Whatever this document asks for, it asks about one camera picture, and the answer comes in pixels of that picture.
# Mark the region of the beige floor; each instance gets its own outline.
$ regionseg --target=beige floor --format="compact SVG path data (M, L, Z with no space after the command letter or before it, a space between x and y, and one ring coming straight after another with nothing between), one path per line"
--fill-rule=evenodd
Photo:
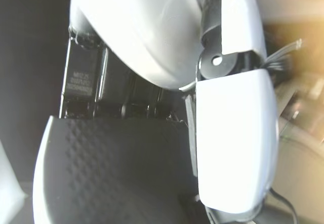
M300 216L324 223L324 146L280 119L282 136L273 188L289 199ZM269 203L285 208L271 197Z

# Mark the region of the circular hole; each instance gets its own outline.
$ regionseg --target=circular hole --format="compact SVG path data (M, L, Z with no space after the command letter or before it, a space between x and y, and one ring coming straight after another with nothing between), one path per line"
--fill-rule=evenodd
M218 66L222 63L223 61L223 57L222 56L215 56L213 59L212 59L212 63L214 66Z

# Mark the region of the black cable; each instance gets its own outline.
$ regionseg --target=black cable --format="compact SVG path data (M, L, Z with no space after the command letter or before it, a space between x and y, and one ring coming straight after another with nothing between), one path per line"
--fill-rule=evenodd
M277 199L277 200L281 201L283 204L285 204L291 210L294 224L299 224L298 216L297 216L296 210L295 210L294 206L292 205L292 203L290 203L290 201L287 200L284 196L278 194L275 190L273 190L273 188L270 189L270 194L275 199Z

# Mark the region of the black surface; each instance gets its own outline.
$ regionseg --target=black surface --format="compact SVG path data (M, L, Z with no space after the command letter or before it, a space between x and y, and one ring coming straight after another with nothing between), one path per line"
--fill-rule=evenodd
M44 195L54 223L188 223L180 199L198 189L184 123L52 118L49 126Z
M57 115L69 0L0 0L0 140L20 182L33 179L49 115Z

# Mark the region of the dark background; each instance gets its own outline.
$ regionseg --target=dark background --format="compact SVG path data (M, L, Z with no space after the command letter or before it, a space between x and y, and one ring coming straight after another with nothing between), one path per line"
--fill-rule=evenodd
M69 0L0 0L0 140L32 182L44 128L58 115Z

